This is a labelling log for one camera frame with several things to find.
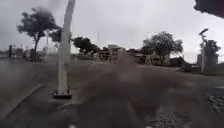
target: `pole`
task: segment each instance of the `pole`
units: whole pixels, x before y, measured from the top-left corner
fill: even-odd
[[[67,72],[70,59],[70,27],[76,0],[69,0],[64,17],[58,61],[58,95],[68,94]]]
[[[201,58],[202,58],[202,61],[201,61],[201,72],[203,73],[204,72],[204,69],[205,69],[205,36],[202,35],[202,51],[201,51]]]

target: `tree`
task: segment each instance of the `tree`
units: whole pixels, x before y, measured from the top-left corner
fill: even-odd
[[[217,42],[214,40],[205,41],[205,56],[206,56],[206,65],[208,67],[213,66],[218,63],[218,54],[217,52],[221,49],[217,46]]]
[[[37,45],[46,30],[57,28],[53,15],[43,8],[32,8],[32,14],[22,13],[21,25],[17,26],[19,33],[26,33],[32,37],[35,43],[34,51],[36,54]]]
[[[129,53],[139,53],[140,51],[134,48],[128,49],[127,52]]]
[[[53,31],[49,34],[49,36],[51,37],[52,41],[55,42],[55,46],[58,48],[60,42],[61,42],[61,32],[62,32],[62,28],[58,27],[58,29],[56,29],[56,31]]]
[[[74,42],[73,45],[79,48],[79,51],[83,52],[84,54],[87,54],[89,52],[94,54],[99,50],[99,47],[95,44],[92,44],[90,39],[87,37],[77,37],[71,40]]]
[[[145,54],[150,54],[153,51],[160,57],[163,63],[165,56],[177,54],[183,51],[182,41],[174,41],[173,35],[167,32],[161,32],[152,36],[150,39],[143,41],[144,46],[141,51]]]

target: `overcast sky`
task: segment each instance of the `overcast sky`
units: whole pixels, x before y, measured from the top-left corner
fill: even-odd
[[[167,31],[175,39],[183,40],[185,59],[195,62],[201,43],[198,33],[204,28],[210,29],[207,38],[218,41],[224,48],[224,19],[197,12],[194,5],[195,0],[77,0],[72,34],[73,37],[86,36],[100,46],[118,44],[140,48],[143,39]],[[0,50],[7,49],[9,44],[33,47],[32,39],[18,34],[16,25],[23,11],[30,12],[37,6],[48,8],[57,24],[63,25],[67,0],[1,0]],[[43,38],[38,48],[45,45],[46,38]]]

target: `curb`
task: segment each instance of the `curb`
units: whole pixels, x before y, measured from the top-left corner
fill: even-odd
[[[14,103],[12,103],[9,107],[6,108],[6,110],[1,113],[0,120],[4,120],[10,113],[12,113],[22,102],[24,102],[27,98],[29,98],[33,93],[35,93],[37,90],[39,90],[41,87],[43,87],[43,84],[39,84],[32,88],[29,92],[27,92],[25,95],[19,97]]]

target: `lamp post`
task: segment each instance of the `lamp post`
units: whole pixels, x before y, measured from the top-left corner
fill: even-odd
[[[67,85],[67,72],[70,63],[70,28],[72,14],[74,11],[76,0],[69,0],[65,17],[64,25],[61,34],[61,43],[59,46],[59,61],[58,61],[58,91],[54,94],[56,99],[71,98],[71,92]]]
[[[201,72],[203,73],[204,72],[204,69],[205,69],[205,59],[206,59],[206,56],[205,56],[205,42],[207,41],[205,39],[205,35],[204,33],[208,31],[208,28],[204,29],[203,31],[201,31],[199,33],[199,35],[201,36],[201,39],[202,39],[202,51],[201,51],[201,57],[202,57],[202,61],[201,61]]]

